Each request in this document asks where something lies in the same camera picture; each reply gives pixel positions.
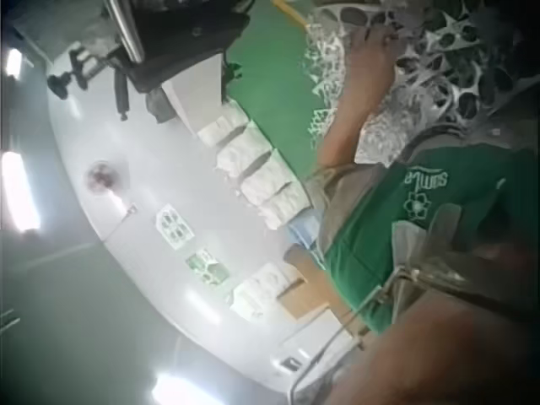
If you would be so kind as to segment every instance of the green floor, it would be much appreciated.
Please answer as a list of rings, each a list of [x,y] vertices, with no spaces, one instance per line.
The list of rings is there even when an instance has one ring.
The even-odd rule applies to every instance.
[[[300,179],[314,167],[315,151],[307,128],[313,110],[323,107],[311,93],[313,83],[303,68],[305,45],[305,32],[299,25],[270,0],[258,0],[249,26],[227,53],[229,62],[242,66],[242,77],[227,88],[229,95]]]

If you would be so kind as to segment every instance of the ceiling light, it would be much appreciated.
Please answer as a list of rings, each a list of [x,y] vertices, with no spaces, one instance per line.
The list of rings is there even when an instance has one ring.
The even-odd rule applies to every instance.
[[[168,374],[158,375],[152,397],[159,405],[224,405],[190,381]]]
[[[221,323],[219,314],[195,291],[189,290],[186,294],[186,298],[210,323],[213,323],[214,325],[219,325]]]
[[[20,154],[5,152],[2,155],[2,178],[9,213],[15,226],[21,232],[38,230],[41,225],[40,215],[35,209]]]
[[[9,50],[8,63],[6,64],[6,74],[19,78],[20,66],[23,62],[23,54],[18,49]]]

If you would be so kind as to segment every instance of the yellow line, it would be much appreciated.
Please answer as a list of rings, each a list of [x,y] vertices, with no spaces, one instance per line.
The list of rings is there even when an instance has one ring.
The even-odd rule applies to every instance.
[[[300,14],[298,11],[296,11],[294,8],[289,6],[285,0],[272,0],[272,3],[274,6],[279,8],[281,11],[283,11],[285,14],[287,14],[291,19],[293,19],[296,23],[300,24],[304,30],[307,28],[307,21],[305,18]]]

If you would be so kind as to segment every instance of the cardboard box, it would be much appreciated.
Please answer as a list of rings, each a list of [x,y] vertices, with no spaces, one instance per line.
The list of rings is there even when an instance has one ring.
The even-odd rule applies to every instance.
[[[328,306],[342,324],[350,318],[350,307],[334,289],[332,280],[316,265],[303,246],[293,245],[285,254],[284,260],[296,267],[301,276],[297,283],[278,297],[279,303],[291,316],[300,319],[317,308]],[[347,329],[353,335],[358,335],[364,331],[365,324],[357,318]]]

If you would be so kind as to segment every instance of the poster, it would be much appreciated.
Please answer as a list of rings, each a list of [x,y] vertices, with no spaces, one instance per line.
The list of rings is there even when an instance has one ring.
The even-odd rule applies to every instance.
[[[206,249],[201,249],[186,260],[187,266],[207,285],[216,287],[229,278],[227,268]]]
[[[155,227],[175,251],[195,236],[186,221],[170,204],[161,208],[156,215]]]

